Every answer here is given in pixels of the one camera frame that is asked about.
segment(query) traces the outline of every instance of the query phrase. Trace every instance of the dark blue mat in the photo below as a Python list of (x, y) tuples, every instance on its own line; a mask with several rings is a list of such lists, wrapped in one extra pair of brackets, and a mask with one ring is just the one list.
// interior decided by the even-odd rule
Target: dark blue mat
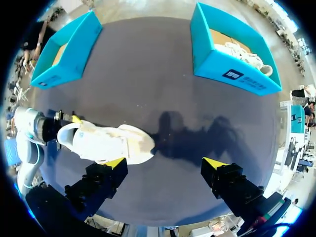
[[(275, 162), (276, 95), (259, 97), (194, 77), (189, 21), (149, 17), (104, 25), (83, 78), (39, 92), (36, 108), (75, 111), (104, 126), (130, 124), (152, 135), (156, 155), (129, 166), (98, 214), (149, 226), (199, 222), (227, 213), (200, 175), (203, 156), (235, 162), (266, 185)], [(41, 169), (57, 190), (91, 164), (50, 144)]]

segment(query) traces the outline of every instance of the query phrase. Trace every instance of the floor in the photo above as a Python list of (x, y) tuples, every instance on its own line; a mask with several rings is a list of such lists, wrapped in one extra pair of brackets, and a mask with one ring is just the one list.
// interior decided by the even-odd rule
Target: floor
[[(281, 39), (274, 32), (272, 26), (259, 13), (236, 0), (202, 0), (222, 9), (231, 15), (247, 22), (256, 29), (266, 40), (276, 61), (281, 77), (283, 91), (279, 93), (280, 101), (289, 100), (290, 90), (298, 85), (314, 83), (311, 70), (306, 67), (303, 77), (296, 68), (288, 49), (282, 44)], [(164, 16), (190, 19), (195, 7), (195, 0), (95, 0), (95, 13), (102, 24), (143, 16)], [(54, 25), (58, 29), (66, 22), (88, 11), (88, 7), (81, 6), (69, 15), (62, 16)], [(36, 89), (31, 91), (31, 104), (36, 100)], [(180, 237), (189, 236), (191, 229), (206, 226), (208, 222), (184, 226), (180, 230)]]

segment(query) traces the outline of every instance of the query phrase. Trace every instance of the person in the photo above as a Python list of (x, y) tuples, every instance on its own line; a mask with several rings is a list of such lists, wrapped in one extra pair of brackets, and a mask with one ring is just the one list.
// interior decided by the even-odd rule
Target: person
[(292, 96), (308, 98), (309, 102), (314, 102), (316, 100), (316, 89), (313, 85), (305, 85), (304, 88), (300, 90), (291, 91)]
[(23, 38), (23, 43), (21, 44), (21, 49), (24, 50), (23, 66), (28, 72), (30, 71), (30, 51), (34, 50), (33, 60), (37, 60), (49, 38), (56, 33), (48, 24), (48, 20), (36, 22)]
[(309, 124), (310, 120), (313, 120), (315, 117), (314, 111), (314, 104), (310, 102), (307, 106), (304, 107), (305, 113), (305, 124)]
[(7, 108), (6, 114), (5, 114), (5, 119), (6, 120), (11, 120), (11, 128), (7, 129), (7, 131), (11, 130), (11, 132), (15, 131), (15, 124), (14, 124), (14, 113), (16, 111), (16, 109), (19, 107), (20, 105), (18, 103), (16, 103), (16, 105), (11, 108), (11, 106), (9, 106)]

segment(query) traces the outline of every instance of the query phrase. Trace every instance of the cardboard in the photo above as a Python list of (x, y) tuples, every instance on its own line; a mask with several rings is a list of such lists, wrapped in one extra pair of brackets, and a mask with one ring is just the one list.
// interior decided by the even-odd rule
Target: cardboard
[(225, 35), (225, 34), (222, 34), (218, 31), (215, 31), (213, 29), (210, 29), (211, 30), (211, 34), (213, 36), (213, 40), (214, 40), (214, 43), (215, 44), (221, 44), (221, 45), (225, 45), (225, 43), (227, 42), (232, 42), (232, 43), (237, 43), (240, 45), (241, 48), (243, 48), (244, 50), (246, 50), (247, 53), (251, 53), (250, 49), (245, 46), (244, 44), (240, 43), (239, 41)]
[(68, 43), (66, 43), (66, 44), (64, 44), (63, 46), (60, 47), (60, 49), (59, 49), (58, 52), (57, 52), (57, 55), (56, 55), (56, 57), (55, 57), (55, 60), (54, 60), (54, 62), (53, 62), (53, 64), (52, 64), (52, 66), (54, 66), (54, 65), (56, 65), (56, 64), (59, 63), (60, 58), (61, 58), (61, 56), (63, 55), (67, 44), (68, 44)]

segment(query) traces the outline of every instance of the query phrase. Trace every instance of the chair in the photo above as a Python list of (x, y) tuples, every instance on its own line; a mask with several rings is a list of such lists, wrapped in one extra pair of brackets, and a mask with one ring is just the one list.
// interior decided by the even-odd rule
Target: chair
[(16, 86), (13, 90), (13, 94), (16, 96), (17, 101), (21, 101), (21, 99), (24, 101), (29, 101), (25, 95), (29, 89), (30, 87), (23, 91), (23, 88), (19, 85), (19, 83), (16, 83)]

